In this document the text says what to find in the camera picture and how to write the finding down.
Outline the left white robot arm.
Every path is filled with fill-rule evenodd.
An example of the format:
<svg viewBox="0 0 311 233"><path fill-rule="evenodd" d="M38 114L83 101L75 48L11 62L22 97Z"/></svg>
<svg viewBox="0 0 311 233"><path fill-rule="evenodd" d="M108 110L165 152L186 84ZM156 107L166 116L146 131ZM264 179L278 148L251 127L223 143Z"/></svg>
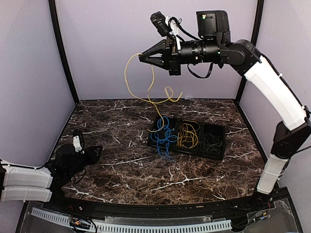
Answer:
<svg viewBox="0 0 311 233"><path fill-rule="evenodd" d="M0 162L0 200L49 202L57 211L69 207L59 192L86 166L97 163L103 147L91 146L76 152L74 145L64 144L56 150L53 160L42 167Z"/></svg>

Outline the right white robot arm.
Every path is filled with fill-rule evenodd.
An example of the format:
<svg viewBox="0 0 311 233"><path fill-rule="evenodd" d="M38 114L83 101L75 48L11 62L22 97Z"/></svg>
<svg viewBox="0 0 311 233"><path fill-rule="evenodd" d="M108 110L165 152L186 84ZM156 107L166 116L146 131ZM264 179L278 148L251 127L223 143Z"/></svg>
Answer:
<svg viewBox="0 0 311 233"><path fill-rule="evenodd" d="M174 42L163 39L139 55L139 60L180 75L181 65L213 63L230 65L252 83L270 102L282 121L276 126L270 156L257 183L248 207L257 211L267 205L271 192L290 159L311 134L310 112L299 101L271 61L251 42L235 43L225 37Z"/></svg>

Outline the black bin near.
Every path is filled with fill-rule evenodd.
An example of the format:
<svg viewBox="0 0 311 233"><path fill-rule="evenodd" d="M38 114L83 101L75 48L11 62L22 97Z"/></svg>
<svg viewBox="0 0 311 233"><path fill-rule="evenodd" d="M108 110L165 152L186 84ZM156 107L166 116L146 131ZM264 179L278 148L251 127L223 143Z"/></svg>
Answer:
<svg viewBox="0 0 311 233"><path fill-rule="evenodd" d="M177 142L177 126L179 121L174 117L158 116L153 123L148 135L147 145L157 150L170 151Z"/></svg>

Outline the black bin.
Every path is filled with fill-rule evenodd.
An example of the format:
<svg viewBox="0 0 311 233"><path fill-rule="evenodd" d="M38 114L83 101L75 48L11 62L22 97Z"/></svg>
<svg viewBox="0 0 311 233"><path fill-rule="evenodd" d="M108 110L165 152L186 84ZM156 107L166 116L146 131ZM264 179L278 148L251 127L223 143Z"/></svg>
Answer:
<svg viewBox="0 0 311 233"><path fill-rule="evenodd" d="M198 156L213 160L223 160L225 153L224 126L203 123L201 139Z"/></svg>
<svg viewBox="0 0 311 233"><path fill-rule="evenodd" d="M196 155L201 144L202 125L200 122L183 119L177 128L177 142L174 151Z"/></svg>
<svg viewBox="0 0 311 233"><path fill-rule="evenodd" d="M153 123L148 135L147 145L157 150L170 151L177 142L177 126L179 121L174 117L158 116Z"/></svg>

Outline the black bin middle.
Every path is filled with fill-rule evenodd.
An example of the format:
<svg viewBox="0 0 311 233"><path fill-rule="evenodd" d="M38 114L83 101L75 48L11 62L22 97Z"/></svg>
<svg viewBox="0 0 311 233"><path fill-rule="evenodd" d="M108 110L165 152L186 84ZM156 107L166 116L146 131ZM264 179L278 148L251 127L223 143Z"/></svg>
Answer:
<svg viewBox="0 0 311 233"><path fill-rule="evenodd" d="M183 119L177 128L177 142L174 151L196 155L201 144L202 125L200 122Z"/></svg>

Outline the black bin far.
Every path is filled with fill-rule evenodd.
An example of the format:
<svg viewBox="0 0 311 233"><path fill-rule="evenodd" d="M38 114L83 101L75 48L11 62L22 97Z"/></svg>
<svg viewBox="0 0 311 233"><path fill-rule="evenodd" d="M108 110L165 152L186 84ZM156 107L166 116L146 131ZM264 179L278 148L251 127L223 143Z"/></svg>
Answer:
<svg viewBox="0 0 311 233"><path fill-rule="evenodd" d="M225 153L224 126L203 123L201 139L198 156L213 160L223 160Z"/></svg>

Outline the right black corner post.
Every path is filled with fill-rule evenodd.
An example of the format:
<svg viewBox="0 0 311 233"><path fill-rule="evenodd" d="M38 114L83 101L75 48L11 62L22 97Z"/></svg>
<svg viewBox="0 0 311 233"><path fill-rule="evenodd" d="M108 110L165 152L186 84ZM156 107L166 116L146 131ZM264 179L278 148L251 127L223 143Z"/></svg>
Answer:
<svg viewBox="0 0 311 233"><path fill-rule="evenodd" d="M252 44L251 47L247 47L247 48L250 48L252 55L253 55L255 46L257 45L257 41L259 37L259 30L260 30L260 25L261 25L261 20L262 20L263 7L264 7L264 0L258 0L251 41L246 43L247 46L250 46L250 44ZM247 79L243 76L241 79L240 85L239 85L236 98L235 98L235 102L237 105L240 105L240 102L241 102L241 99L242 99L242 96L245 90L246 82L247 82Z"/></svg>

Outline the black corner post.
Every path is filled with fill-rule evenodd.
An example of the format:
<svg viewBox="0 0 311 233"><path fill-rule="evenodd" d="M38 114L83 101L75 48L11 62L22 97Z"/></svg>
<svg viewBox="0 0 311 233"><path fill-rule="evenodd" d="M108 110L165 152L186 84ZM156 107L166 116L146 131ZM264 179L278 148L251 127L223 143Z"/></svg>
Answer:
<svg viewBox="0 0 311 233"><path fill-rule="evenodd" d="M252 44L251 47L247 47L247 48L250 48L252 55L253 55L255 46L257 45L257 41L259 37L259 30L260 30L260 25L261 25L261 20L262 20L263 7L264 7L264 0L258 0L251 41L246 43L247 46L250 46L250 44ZM240 102L241 102L241 99L242 99L242 96L245 90L246 82L247 82L247 79L243 76L241 79L240 85L239 85L236 98L235 98L235 102L237 105L240 105Z"/></svg>
<svg viewBox="0 0 311 233"><path fill-rule="evenodd" d="M77 90L75 88L74 81L71 75L69 62L68 62L66 51L65 51L65 46L64 46L62 35L61 35L61 28L60 28L59 19L58 19L56 1L48 0L48 4L49 4L49 10L50 10L50 15L51 15L51 20L52 20L54 37L55 37L56 45L58 48L58 53L59 53L62 67L63 67L63 71L64 71L64 74L65 74L65 77L68 83L68 87L69 87L72 99L75 105L77 105L80 102L80 100L79 100Z"/></svg>

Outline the left black corner post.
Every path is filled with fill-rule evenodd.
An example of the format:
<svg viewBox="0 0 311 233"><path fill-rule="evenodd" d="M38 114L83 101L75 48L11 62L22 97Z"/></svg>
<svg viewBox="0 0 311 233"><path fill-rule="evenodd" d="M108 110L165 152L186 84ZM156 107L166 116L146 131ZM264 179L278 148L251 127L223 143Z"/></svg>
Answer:
<svg viewBox="0 0 311 233"><path fill-rule="evenodd" d="M65 51L65 46L64 46L62 35L61 35L61 28L60 28L59 19L58 19L56 1L48 0L48 4L49 4L49 10L50 10L50 15L51 15L51 20L52 20L54 37L55 37L56 45L58 48L58 53L59 53L62 67L63 67L63 71L64 71L64 74L65 74L65 77L68 83L68 87L69 87L72 99L75 105L77 105L80 102L80 100L79 100L77 90L75 88L74 81L71 75L69 62L68 62L66 51Z"/></svg>

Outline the black front rail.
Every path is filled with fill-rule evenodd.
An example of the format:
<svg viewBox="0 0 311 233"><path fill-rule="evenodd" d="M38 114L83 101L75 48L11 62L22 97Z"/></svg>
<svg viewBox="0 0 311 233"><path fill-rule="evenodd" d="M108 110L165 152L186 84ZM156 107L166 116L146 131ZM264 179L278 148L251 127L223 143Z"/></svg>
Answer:
<svg viewBox="0 0 311 233"><path fill-rule="evenodd" d="M105 219L108 216L160 219L196 216L212 216L214 218L232 216L236 218L253 211L273 208L275 205L272 202L280 199L284 194L284 190L278 190L266 200L248 196L232 200L177 205L114 204L58 196L50 202L44 203L43 207L93 219Z"/></svg>

